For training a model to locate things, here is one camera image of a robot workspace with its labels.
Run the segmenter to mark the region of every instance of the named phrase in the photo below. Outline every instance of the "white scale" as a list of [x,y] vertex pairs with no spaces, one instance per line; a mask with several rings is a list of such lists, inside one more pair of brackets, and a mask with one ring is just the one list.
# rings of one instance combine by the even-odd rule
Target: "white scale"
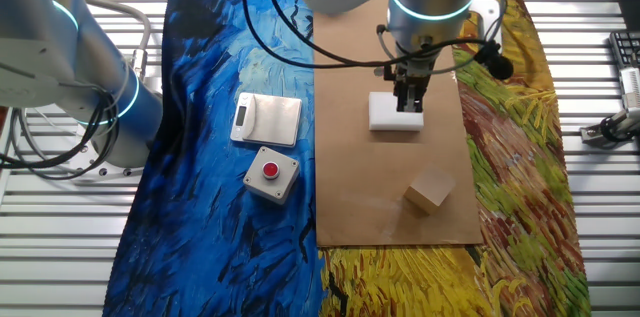
[[240,93],[231,140],[293,147],[301,109],[298,98]]

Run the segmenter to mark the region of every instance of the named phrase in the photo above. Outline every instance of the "red button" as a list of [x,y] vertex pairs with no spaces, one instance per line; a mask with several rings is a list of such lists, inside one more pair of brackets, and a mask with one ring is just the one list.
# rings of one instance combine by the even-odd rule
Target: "red button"
[[280,168],[275,162],[267,162],[262,166],[262,175],[266,179],[277,178],[280,174]]

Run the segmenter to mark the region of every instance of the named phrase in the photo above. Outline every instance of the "black cable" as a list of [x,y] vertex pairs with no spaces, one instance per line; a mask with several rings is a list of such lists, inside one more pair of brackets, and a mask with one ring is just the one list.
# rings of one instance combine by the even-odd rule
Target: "black cable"
[[613,132],[611,132],[612,128],[613,128],[613,119],[611,117],[607,117],[600,122],[600,133],[602,133],[602,136],[604,138],[606,138],[611,142],[615,142],[615,143],[627,142],[627,141],[631,141],[634,137],[640,135],[640,131],[633,131],[633,132],[627,131],[627,132],[624,132],[624,137],[618,137]]
[[494,27],[496,27],[496,24],[498,24],[498,22],[500,21],[500,19],[496,19],[495,21],[493,21],[493,23],[489,26],[489,29],[484,31],[484,37],[488,38],[489,37],[489,33],[491,32],[491,30],[493,30]]
[[96,130],[99,127],[99,123],[102,119],[103,113],[104,113],[104,106],[103,106],[102,100],[100,100],[100,102],[98,102],[98,106],[96,107],[96,109],[93,111],[91,115],[91,119],[89,121],[90,124],[87,126],[87,130],[85,134],[82,136],[80,143],[78,143],[78,145],[76,145],[71,150],[65,153],[62,153],[61,155],[56,156],[52,159],[32,162],[32,163],[25,163],[20,160],[0,154],[0,160],[4,162],[2,165],[0,165],[1,166],[0,168],[1,169],[21,169],[21,168],[27,168],[27,166],[31,168],[51,168],[51,167],[58,166],[64,162],[67,162],[73,156],[78,154],[82,150],[82,148],[87,144],[87,142],[89,142],[91,137],[95,134]]
[[[11,139],[11,143],[13,145],[13,148],[15,150],[16,156],[18,156],[18,158],[21,161],[26,162],[24,160],[24,157],[22,156],[22,152],[18,148],[17,142],[15,140],[15,132],[13,131],[14,126],[15,126],[15,119],[16,119],[15,116],[19,115],[19,114],[20,114],[20,110],[14,110],[14,114],[12,115],[12,120],[11,120],[12,125],[10,126],[10,139]],[[105,146],[104,146],[103,150],[100,152],[100,154],[98,155],[96,160],[93,163],[91,163],[87,168],[80,169],[78,171],[69,172],[70,174],[69,175],[65,175],[65,176],[51,176],[51,175],[43,173],[43,172],[41,172],[41,171],[39,171],[37,169],[34,169],[34,168],[30,167],[30,166],[27,166],[27,169],[29,171],[31,171],[33,174],[35,174],[35,175],[37,175],[37,176],[39,176],[39,177],[41,177],[43,179],[55,180],[55,181],[74,179],[74,178],[80,177],[80,176],[84,175],[85,173],[95,169],[96,167],[101,165],[104,162],[104,160],[109,156],[113,146],[115,145],[115,141],[116,141],[118,133],[119,133],[118,121],[117,121],[117,119],[114,119],[114,118],[117,118],[117,110],[116,111],[107,110],[107,118],[111,118],[110,122],[107,125],[109,128],[111,127],[112,123],[116,123],[116,125],[114,126],[114,129],[107,134],[107,138],[106,138],[106,142],[105,142]],[[27,126],[24,123],[24,120],[22,118],[20,118],[19,121],[20,121],[20,125],[21,125],[22,129],[24,131],[26,131],[27,130],[26,129]],[[32,148],[34,150],[36,150],[36,148],[33,147],[33,145],[32,145],[33,141],[30,141],[30,138],[27,138],[27,142],[32,146]]]
[[315,43],[311,42],[305,35],[300,33],[300,31],[298,31],[298,29],[296,28],[296,26],[293,25],[293,23],[291,23],[289,21],[289,18],[287,18],[287,16],[284,14],[284,11],[280,7],[280,4],[278,3],[278,0],[271,0],[271,3],[273,4],[273,7],[275,8],[276,12],[278,13],[278,16],[280,16],[280,19],[282,20],[282,22],[284,22],[284,24],[287,25],[289,30],[291,30],[291,32],[293,32],[293,34],[295,34],[296,37],[298,37],[298,39],[301,40],[304,44],[306,44],[307,46],[313,48],[315,51],[317,51],[317,52],[319,52],[319,53],[325,55],[326,57],[329,57],[329,58],[331,58],[331,59],[333,59],[335,61],[342,62],[342,63],[345,63],[345,64],[357,64],[357,63],[359,63],[358,61],[350,60],[348,58],[344,58],[344,57],[338,56],[336,54],[333,54],[333,53],[323,49],[322,47],[316,45]]
[[[48,180],[69,180],[69,179],[73,179],[76,177],[79,177],[89,171],[91,171],[92,169],[98,167],[100,164],[102,164],[104,162],[104,160],[109,156],[109,154],[111,153],[115,142],[117,140],[118,134],[119,134],[119,122],[118,122],[118,110],[117,108],[108,108],[105,109],[105,106],[109,106],[112,104],[113,102],[113,97],[106,92],[103,89],[100,88],[93,88],[98,92],[98,95],[100,96],[100,100],[98,102],[98,105],[96,106],[96,109],[94,110],[89,124],[87,125],[87,128],[85,130],[85,134],[83,135],[83,138],[81,140],[81,142],[72,150],[65,152],[63,154],[61,154],[60,156],[57,156],[55,158],[49,159],[49,160],[44,160],[43,161],[39,161],[39,162],[34,162],[34,163],[30,163],[27,162],[24,159],[24,156],[22,155],[22,151],[20,151],[20,149],[18,148],[18,143],[16,141],[16,135],[15,135],[15,124],[16,124],[16,119],[18,118],[19,114],[21,113],[20,109],[15,109],[12,116],[11,116],[11,125],[10,125],[10,141],[14,147],[16,156],[18,157],[18,160],[6,157],[4,155],[0,155],[0,159],[2,159],[3,161],[5,161],[5,163],[2,165],[1,168],[7,168],[7,169],[22,169],[22,168],[26,168],[28,170],[30,170],[32,173],[38,175],[41,178],[44,179],[48,179]],[[86,146],[86,143],[95,135],[96,131],[99,129],[100,127],[100,122],[102,120],[102,115],[103,113],[106,113],[106,117],[107,117],[107,128],[111,128],[113,126],[113,124],[115,123],[115,126],[113,126],[114,128],[112,128],[109,133],[107,133],[106,135],[106,140],[105,140],[105,145],[104,148],[102,149],[102,151],[100,151],[98,157],[96,158],[96,160],[91,163],[87,168],[81,169],[77,172],[71,172],[70,175],[67,176],[51,176],[48,175],[46,173],[43,173],[41,171],[39,171],[38,169],[43,169],[43,168],[49,168],[49,167],[56,167],[66,161],[68,161],[69,159],[71,159],[73,156],[75,156],[80,150],[82,150],[82,148],[84,148]],[[24,121],[22,120],[22,118],[20,118],[20,125],[22,127],[23,130],[26,131],[26,129],[28,128],[26,126],[26,124],[24,123]],[[27,138],[27,142],[29,143],[29,145],[32,146],[33,148],[33,141],[30,141],[30,138]]]
[[[273,58],[296,66],[296,67],[302,67],[302,68],[314,68],[314,69],[334,69],[334,68],[351,68],[351,67],[385,67],[385,66],[392,66],[394,64],[397,63],[401,63],[401,62],[405,62],[405,61],[409,61],[411,59],[415,59],[415,58],[419,58],[422,57],[426,54],[429,54],[433,51],[439,50],[443,47],[447,47],[450,45],[454,45],[454,44],[461,44],[461,43],[477,43],[477,44],[481,44],[481,45],[485,45],[487,44],[487,41],[482,40],[482,39],[471,39],[471,38],[462,38],[462,39],[455,39],[455,40],[450,40],[450,41],[446,41],[446,42],[441,42],[438,44],[434,44],[434,45],[429,45],[429,46],[425,46],[425,48],[423,48],[420,51],[416,51],[416,52],[412,52],[410,54],[407,54],[405,56],[402,57],[398,57],[395,59],[391,59],[388,61],[369,61],[369,62],[357,62],[357,63],[344,63],[344,64],[327,64],[327,65],[317,65],[317,64],[310,64],[310,63],[302,63],[302,62],[297,62],[297,61],[293,61],[290,59],[287,59],[285,57],[280,56],[279,54],[275,53],[273,50],[271,50],[265,43],[264,41],[260,38],[260,36],[258,36],[258,33],[256,32],[253,23],[251,22],[251,16],[249,14],[249,2],[248,0],[242,0],[242,9],[244,12],[244,16],[245,19],[247,21],[247,27],[249,27],[249,31],[251,32],[251,35],[253,36],[253,38],[255,38],[256,42],[258,42],[258,44],[260,45],[260,47],[262,47],[262,49],[264,49],[269,55],[271,55]],[[311,41],[308,41],[310,43],[309,46],[311,46],[313,48],[313,46],[315,46],[315,44],[313,44]]]

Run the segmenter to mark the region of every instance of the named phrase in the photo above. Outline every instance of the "cable bundle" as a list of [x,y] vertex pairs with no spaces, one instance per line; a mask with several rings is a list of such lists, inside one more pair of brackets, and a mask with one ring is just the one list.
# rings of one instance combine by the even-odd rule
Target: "cable bundle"
[[[64,152],[54,158],[47,159],[44,153],[40,150],[38,145],[33,140],[33,136],[29,131],[28,124],[26,121],[26,113],[24,113],[21,109],[14,109],[11,114],[11,118],[9,120],[10,129],[9,129],[9,140],[15,150],[15,154],[18,157],[17,159],[8,157],[4,154],[0,154],[0,160],[2,164],[0,165],[0,169],[28,169],[33,174],[48,180],[70,180],[79,176],[84,175],[85,173],[95,169],[98,167],[104,160],[109,156],[115,142],[118,138],[119,133],[119,123],[118,123],[118,108],[115,100],[111,96],[109,92],[106,90],[99,88],[97,86],[89,86],[89,85],[74,85],[74,87],[79,88],[91,88],[98,93],[99,101],[96,105],[96,108],[89,119],[89,123],[87,124],[84,135],[82,136],[80,142],[73,147],[71,150]],[[105,132],[103,133],[106,136],[106,141],[104,148],[100,151],[98,158],[93,161],[87,168],[72,170],[66,167],[62,167],[61,165],[75,155],[80,153],[83,148],[86,147],[87,143],[90,142],[91,138],[96,136],[98,129],[102,126],[100,123],[104,120],[106,124],[104,126],[107,127]],[[24,158],[24,151],[18,148],[18,136],[16,135],[16,123],[20,123],[20,127],[24,132],[24,137],[27,140],[29,146],[33,149],[33,151],[42,159],[42,161],[36,162],[28,162]],[[48,168],[58,168],[67,172],[67,175],[63,176],[54,176],[48,173],[43,172],[43,169]]]
[[[504,18],[504,14],[507,8],[507,1],[506,0],[500,0],[500,16],[499,18],[494,22],[494,24],[492,24],[489,27],[489,31],[485,31],[485,39],[471,39],[471,38],[459,38],[459,39],[453,39],[450,41],[445,41],[445,42],[441,42],[438,44],[434,44],[434,45],[425,45],[423,46],[423,48],[419,51],[416,52],[412,52],[412,53],[407,53],[406,55],[402,56],[402,57],[398,57],[398,58],[392,58],[388,61],[368,61],[368,62],[360,62],[360,61],[354,61],[345,57],[341,57],[338,55],[335,55],[329,51],[324,50],[323,48],[317,46],[316,44],[314,44],[313,42],[311,42],[308,38],[306,38],[304,35],[302,35],[302,33],[300,33],[296,27],[293,25],[293,23],[291,23],[288,18],[285,16],[284,12],[282,11],[282,8],[279,6],[278,1],[277,0],[271,0],[271,2],[274,5],[274,8],[276,10],[276,12],[278,13],[278,16],[280,17],[280,19],[285,23],[285,25],[296,35],[296,37],[298,37],[304,44],[306,44],[307,46],[313,48],[315,51],[319,52],[320,54],[327,56],[331,59],[333,59],[334,61],[340,62],[338,64],[311,64],[311,63],[302,63],[302,62],[298,62],[298,61],[293,61],[290,60],[288,58],[285,58],[283,56],[280,56],[279,54],[277,54],[276,52],[274,52],[271,48],[269,48],[266,43],[262,40],[262,38],[260,38],[260,36],[258,36],[258,33],[256,32],[254,26],[253,26],[253,22],[251,21],[251,16],[249,13],[249,2],[248,0],[242,0],[242,8],[243,8],[243,12],[244,12],[244,17],[247,21],[247,27],[249,28],[249,31],[251,32],[251,35],[253,36],[253,38],[258,42],[258,44],[260,45],[260,47],[262,47],[262,49],[264,49],[270,56],[272,56],[273,58],[287,63],[289,65],[293,65],[296,67],[302,67],[302,68],[313,68],[313,69],[334,69],[334,68],[351,68],[351,67],[389,67],[398,63],[403,63],[403,62],[407,62],[410,61],[412,59],[416,59],[416,58],[420,58],[426,55],[429,55],[431,53],[433,53],[434,51],[438,51],[439,49],[446,47],[446,46],[451,46],[454,44],[463,44],[463,43],[475,43],[475,44],[479,44],[479,45],[487,45],[488,43],[492,42],[498,32],[498,28],[494,28],[496,25],[501,25],[502,24],[502,20]],[[473,59],[470,59],[468,61],[465,61],[459,65],[456,65],[454,67],[445,69],[445,70],[440,70],[440,71],[427,71],[430,72],[431,74],[441,74],[441,73],[446,73],[446,72],[450,72],[452,70],[455,69],[459,69],[462,68],[466,65],[468,65],[469,63],[473,62]]]

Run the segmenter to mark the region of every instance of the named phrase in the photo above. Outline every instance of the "metal grating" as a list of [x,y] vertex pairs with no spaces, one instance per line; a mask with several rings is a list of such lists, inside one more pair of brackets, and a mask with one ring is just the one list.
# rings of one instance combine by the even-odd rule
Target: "metal grating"
[[[166,0],[116,0],[151,16],[149,84],[160,86]],[[582,145],[580,126],[621,107],[617,72],[606,46],[623,29],[615,0],[525,0],[545,46],[560,98],[569,180],[590,282],[594,316],[640,315],[640,153]],[[91,8],[109,37],[131,54],[141,36],[132,18]],[[47,153],[73,142],[75,122],[55,107],[30,124]],[[6,139],[0,139],[5,145]],[[93,185],[50,183],[28,173],[0,173],[0,316],[101,315],[104,293],[138,178]]]

